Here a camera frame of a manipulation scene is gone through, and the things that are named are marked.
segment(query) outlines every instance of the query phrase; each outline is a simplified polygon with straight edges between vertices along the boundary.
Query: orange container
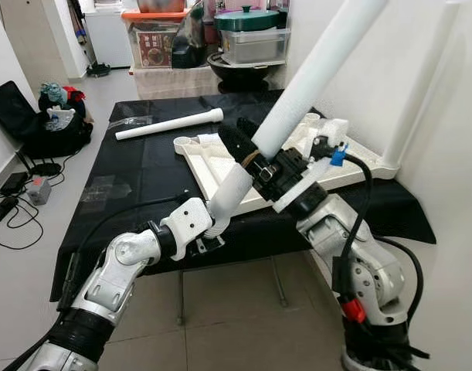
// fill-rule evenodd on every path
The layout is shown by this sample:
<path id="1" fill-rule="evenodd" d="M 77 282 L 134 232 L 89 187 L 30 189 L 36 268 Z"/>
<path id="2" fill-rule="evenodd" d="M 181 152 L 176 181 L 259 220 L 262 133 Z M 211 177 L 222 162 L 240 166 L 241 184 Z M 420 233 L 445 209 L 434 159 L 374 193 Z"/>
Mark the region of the orange container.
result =
<path id="1" fill-rule="evenodd" d="M 137 0 L 142 13 L 182 12 L 185 0 Z"/>
<path id="2" fill-rule="evenodd" d="M 122 13 L 133 52 L 134 68 L 171 67 L 172 40 L 186 14 L 141 13 L 137 9 Z"/>

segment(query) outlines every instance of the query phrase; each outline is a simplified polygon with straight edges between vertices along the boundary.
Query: green lid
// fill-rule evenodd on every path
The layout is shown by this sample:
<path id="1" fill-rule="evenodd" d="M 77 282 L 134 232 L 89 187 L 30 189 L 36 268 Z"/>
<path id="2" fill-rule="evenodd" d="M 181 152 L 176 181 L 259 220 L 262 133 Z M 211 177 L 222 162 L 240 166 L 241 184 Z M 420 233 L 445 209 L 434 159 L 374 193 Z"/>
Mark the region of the green lid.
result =
<path id="1" fill-rule="evenodd" d="M 275 27 L 278 12 L 273 10 L 250 10 L 251 6 L 243 6 L 239 12 L 220 13 L 215 16 L 215 27 L 226 31 L 259 31 Z"/>

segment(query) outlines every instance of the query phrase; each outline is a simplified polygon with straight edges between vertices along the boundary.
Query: white foam tube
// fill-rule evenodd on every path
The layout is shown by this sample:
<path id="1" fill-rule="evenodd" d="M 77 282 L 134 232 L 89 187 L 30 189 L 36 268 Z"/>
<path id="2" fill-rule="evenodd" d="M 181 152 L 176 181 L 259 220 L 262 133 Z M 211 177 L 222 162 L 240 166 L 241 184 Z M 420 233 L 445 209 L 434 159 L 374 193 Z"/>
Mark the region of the white foam tube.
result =
<path id="1" fill-rule="evenodd" d="M 417 80 L 409 94 L 406 106 L 402 110 L 394 134 L 390 138 L 382 157 L 381 165 L 398 168 L 423 113 L 433 96 L 434 76 L 441 63 L 445 45 L 453 28 L 461 1 L 448 1 L 440 17 L 430 50 L 426 54 Z"/>
<path id="2" fill-rule="evenodd" d="M 347 0 L 342 5 L 253 136 L 253 143 L 266 158 L 273 158 L 280 150 L 386 2 Z M 233 167 L 210 201 L 210 213 L 216 224 L 206 232 L 207 237 L 213 238 L 225 230 L 230 217 L 251 189 L 252 182 L 251 176 L 240 165 Z"/>
<path id="3" fill-rule="evenodd" d="M 388 0 L 346 0 L 253 136 L 272 159 L 358 45 Z"/>
<path id="4" fill-rule="evenodd" d="M 223 111 L 220 108 L 215 108 L 208 112 L 201 114 L 192 114 L 191 116 L 185 116 L 176 118 L 174 120 L 158 122 L 157 124 L 151 124 L 142 126 L 140 128 L 134 128 L 125 131 L 119 131 L 115 134 L 115 138 L 118 141 L 123 139 L 129 139 L 139 137 L 147 134 L 159 133 L 161 131 L 167 131 L 178 128 L 185 128 L 186 126 L 204 124 L 205 122 L 219 122 L 223 120 Z"/>
<path id="5" fill-rule="evenodd" d="M 251 175 L 236 163 L 209 202 L 210 215 L 215 224 L 205 232 L 205 237 L 214 238 L 226 230 L 230 217 L 252 186 Z"/>

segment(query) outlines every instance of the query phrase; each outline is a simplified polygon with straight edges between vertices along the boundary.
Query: blue clip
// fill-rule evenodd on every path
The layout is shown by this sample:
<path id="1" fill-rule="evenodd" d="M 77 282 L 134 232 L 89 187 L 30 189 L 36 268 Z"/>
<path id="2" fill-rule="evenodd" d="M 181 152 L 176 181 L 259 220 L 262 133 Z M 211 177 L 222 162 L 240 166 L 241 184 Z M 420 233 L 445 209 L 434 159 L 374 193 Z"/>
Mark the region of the blue clip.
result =
<path id="1" fill-rule="evenodd" d="M 348 148 L 349 145 L 345 145 L 342 151 L 339 151 L 338 148 L 335 149 L 334 154 L 331 156 L 330 164 L 333 166 L 342 166 L 344 163 L 345 157 L 345 150 Z"/>

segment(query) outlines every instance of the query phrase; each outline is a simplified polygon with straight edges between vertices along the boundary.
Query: tile floor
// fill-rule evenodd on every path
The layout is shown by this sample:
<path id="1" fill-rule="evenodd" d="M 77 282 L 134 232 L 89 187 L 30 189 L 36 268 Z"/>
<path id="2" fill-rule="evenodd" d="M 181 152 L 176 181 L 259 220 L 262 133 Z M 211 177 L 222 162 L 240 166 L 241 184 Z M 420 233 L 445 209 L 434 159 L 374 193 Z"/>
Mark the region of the tile floor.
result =
<path id="1" fill-rule="evenodd" d="M 92 142 L 66 164 L 66 181 L 40 207 L 43 238 L 28 250 L 0 247 L 0 369 L 43 334 L 56 317 L 48 302 L 56 252 L 119 100 L 137 99 L 126 70 L 78 86 L 96 124 Z M 0 239 L 22 246 L 35 225 Z M 136 371 L 339 370 L 341 325 L 330 294 L 303 254 L 277 257 L 289 301 L 278 300 L 269 260 L 185 274 L 186 324 L 176 325 L 177 275 L 138 279 L 122 323 L 107 344 L 100 369 Z"/>

